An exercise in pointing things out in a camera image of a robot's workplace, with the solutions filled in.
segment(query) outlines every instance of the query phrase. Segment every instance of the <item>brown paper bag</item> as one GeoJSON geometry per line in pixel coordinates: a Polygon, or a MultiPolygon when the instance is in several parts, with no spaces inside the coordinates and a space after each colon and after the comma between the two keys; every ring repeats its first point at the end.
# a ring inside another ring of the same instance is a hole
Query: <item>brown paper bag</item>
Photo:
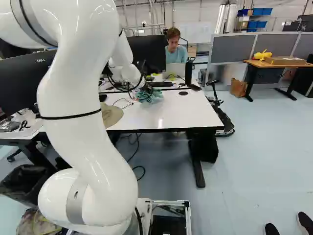
{"type": "Polygon", "coordinates": [[[246,94],[246,87],[247,87],[246,82],[242,82],[235,78],[232,78],[230,85],[230,93],[238,98],[243,97],[246,94]]]}

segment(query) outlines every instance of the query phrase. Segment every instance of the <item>desk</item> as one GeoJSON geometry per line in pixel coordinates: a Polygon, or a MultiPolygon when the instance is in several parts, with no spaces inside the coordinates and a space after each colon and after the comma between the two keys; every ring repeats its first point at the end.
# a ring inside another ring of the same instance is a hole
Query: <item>desk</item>
{"type": "MultiPolygon", "coordinates": [[[[313,68],[313,64],[307,63],[305,65],[272,65],[270,63],[264,62],[264,61],[258,61],[258,60],[244,60],[245,63],[248,64],[248,73],[249,76],[247,78],[247,89],[246,89],[246,95],[245,98],[250,101],[253,102],[253,99],[250,97],[250,92],[252,89],[252,86],[255,82],[256,79],[256,73],[258,69],[274,69],[274,68],[313,68]]],[[[293,91],[294,88],[294,82],[295,82],[295,78],[297,77],[297,72],[294,75],[294,79],[291,81],[287,91],[283,91],[282,89],[279,88],[275,88],[275,90],[277,90],[278,92],[284,94],[285,96],[287,96],[288,98],[292,99],[292,100],[297,100],[291,93],[293,91]]]]}
{"type": "MultiPolygon", "coordinates": [[[[154,80],[152,82],[164,82],[164,79],[165,77],[163,76],[163,74],[158,74],[155,76],[154,80]]],[[[161,89],[161,90],[176,90],[176,89],[181,89],[181,90],[184,90],[184,89],[189,89],[187,86],[181,86],[180,84],[181,83],[185,83],[184,81],[184,77],[182,79],[180,78],[177,78],[176,80],[174,81],[171,81],[170,79],[167,79],[166,82],[172,82],[173,83],[173,86],[172,87],[159,87],[158,89],[161,89]]],[[[191,78],[191,83],[196,85],[196,86],[199,86],[196,78],[194,76],[192,76],[191,78]]],[[[105,83],[104,85],[101,85],[99,87],[99,93],[101,94],[108,94],[108,93],[120,93],[121,91],[116,89],[116,88],[111,88],[112,85],[110,84],[110,82],[108,81],[107,83],[105,83]]]]}
{"type": "Polygon", "coordinates": [[[40,132],[40,129],[34,131],[29,136],[14,136],[5,137],[2,133],[0,138],[0,145],[17,146],[27,156],[27,158],[34,164],[48,168],[51,172],[55,172],[56,168],[53,164],[42,154],[36,147],[37,141],[42,141],[47,138],[45,132],[40,132]]]}
{"type": "MultiPolygon", "coordinates": [[[[209,139],[214,138],[216,130],[224,128],[223,123],[206,99],[203,91],[183,90],[188,95],[182,96],[182,90],[163,91],[164,99],[158,103],[139,103],[125,108],[124,116],[115,125],[107,129],[113,133],[158,133],[186,131],[193,169],[198,187],[205,187],[205,180],[200,164],[200,151],[208,149],[209,139]]],[[[106,103],[112,105],[118,99],[130,101],[127,93],[108,94],[106,103]]],[[[119,101],[115,105],[125,107],[128,102],[119,101]]]]}

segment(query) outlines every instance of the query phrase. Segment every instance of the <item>sneaker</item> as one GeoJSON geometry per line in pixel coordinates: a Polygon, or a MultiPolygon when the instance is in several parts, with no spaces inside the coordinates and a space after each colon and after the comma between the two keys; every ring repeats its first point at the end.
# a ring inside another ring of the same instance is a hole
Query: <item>sneaker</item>
{"type": "Polygon", "coordinates": [[[277,228],[271,223],[265,225],[264,232],[265,235],[279,235],[277,228]]]}
{"type": "Polygon", "coordinates": [[[304,235],[313,235],[313,221],[304,212],[297,216],[298,225],[304,235]]]}

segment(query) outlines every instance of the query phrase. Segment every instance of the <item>yellow stuffed toy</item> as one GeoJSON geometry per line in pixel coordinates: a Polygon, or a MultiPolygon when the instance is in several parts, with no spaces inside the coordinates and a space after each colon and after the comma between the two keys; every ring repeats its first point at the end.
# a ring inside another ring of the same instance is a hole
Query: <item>yellow stuffed toy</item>
{"type": "Polygon", "coordinates": [[[265,49],[262,53],[258,52],[255,53],[253,56],[253,60],[260,60],[260,61],[264,61],[265,58],[270,58],[272,57],[272,52],[266,52],[267,49],[265,49]]]}

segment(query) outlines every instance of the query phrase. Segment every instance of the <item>whiteboard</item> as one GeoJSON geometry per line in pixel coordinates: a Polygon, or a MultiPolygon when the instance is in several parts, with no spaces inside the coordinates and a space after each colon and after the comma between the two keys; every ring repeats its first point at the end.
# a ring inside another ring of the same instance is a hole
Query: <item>whiteboard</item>
{"type": "Polygon", "coordinates": [[[189,44],[210,43],[214,27],[211,22],[175,23],[175,27],[180,30],[181,37],[189,44]]]}

